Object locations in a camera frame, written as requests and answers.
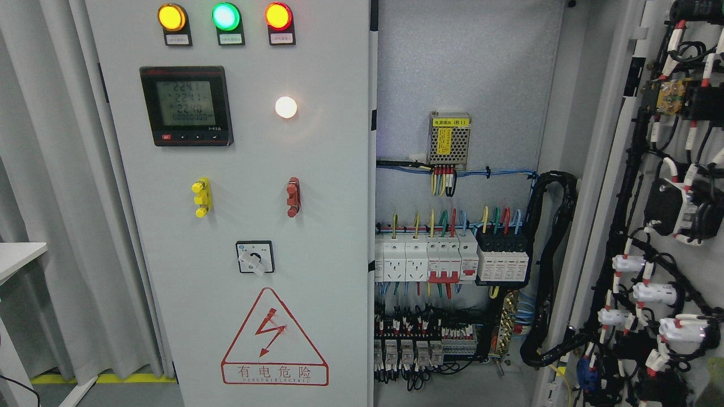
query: warning sign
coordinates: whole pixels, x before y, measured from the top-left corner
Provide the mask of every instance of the warning sign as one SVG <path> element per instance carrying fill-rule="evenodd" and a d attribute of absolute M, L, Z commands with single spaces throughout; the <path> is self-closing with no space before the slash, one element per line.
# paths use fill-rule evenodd
<path fill-rule="evenodd" d="M 263 288 L 222 361 L 228 385 L 326 386 L 329 366 L 277 293 Z"/>

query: white table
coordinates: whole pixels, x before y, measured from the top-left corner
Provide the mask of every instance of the white table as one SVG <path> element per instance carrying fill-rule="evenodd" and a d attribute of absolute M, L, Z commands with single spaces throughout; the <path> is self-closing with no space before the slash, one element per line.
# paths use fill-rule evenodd
<path fill-rule="evenodd" d="M 47 250 L 47 243 L 0 243 L 0 285 Z M 32 388 L 30 378 L 20 362 L 20 357 L 17 355 L 15 346 L 1 319 L 0 374 Z M 7 389 L 3 392 L 3 396 L 10 406 L 31 407 L 37 405 L 35 395 L 15 383 L 7 382 L 2 386 L 0 388 Z"/>

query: yellow label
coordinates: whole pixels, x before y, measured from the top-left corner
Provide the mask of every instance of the yellow label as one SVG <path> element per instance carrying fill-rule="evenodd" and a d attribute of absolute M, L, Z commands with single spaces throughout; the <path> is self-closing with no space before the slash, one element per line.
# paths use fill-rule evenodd
<path fill-rule="evenodd" d="M 442 127 L 437 129 L 437 153 L 441 156 L 450 154 L 453 146 L 453 129 Z"/>
<path fill-rule="evenodd" d="M 470 125 L 467 117 L 433 117 L 432 127 L 466 127 Z"/>

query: indicator light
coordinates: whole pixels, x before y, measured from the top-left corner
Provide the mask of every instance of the indicator light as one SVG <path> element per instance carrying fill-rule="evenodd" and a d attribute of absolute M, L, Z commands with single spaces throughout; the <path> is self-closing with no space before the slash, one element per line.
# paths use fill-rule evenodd
<path fill-rule="evenodd" d="M 270 3 L 264 15 L 266 24 L 277 31 L 286 30 L 292 24 L 292 10 L 288 5 L 278 1 Z"/>
<path fill-rule="evenodd" d="M 231 3 L 218 3 L 211 11 L 214 24 L 223 31 L 232 31 L 239 26 L 241 16 L 239 9 Z"/>
<path fill-rule="evenodd" d="M 178 4 L 164 4 L 159 8 L 159 23 L 168 31 L 179 31 L 186 25 L 186 12 Z"/>
<path fill-rule="evenodd" d="M 297 101 L 289 96 L 282 96 L 277 99 L 277 102 L 274 105 L 274 110 L 277 111 L 279 116 L 289 119 L 297 114 Z"/>

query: gray curtain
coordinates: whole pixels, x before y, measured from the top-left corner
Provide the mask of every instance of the gray curtain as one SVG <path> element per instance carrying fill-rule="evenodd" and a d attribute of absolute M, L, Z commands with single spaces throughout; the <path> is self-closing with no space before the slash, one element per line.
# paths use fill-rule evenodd
<path fill-rule="evenodd" d="M 0 313 L 30 376 L 57 366 L 84 383 L 146 364 L 171 375 L 75 24 L 67 1 L 0 7 L 0 238 L 49 245 L 1 289 Z"/>

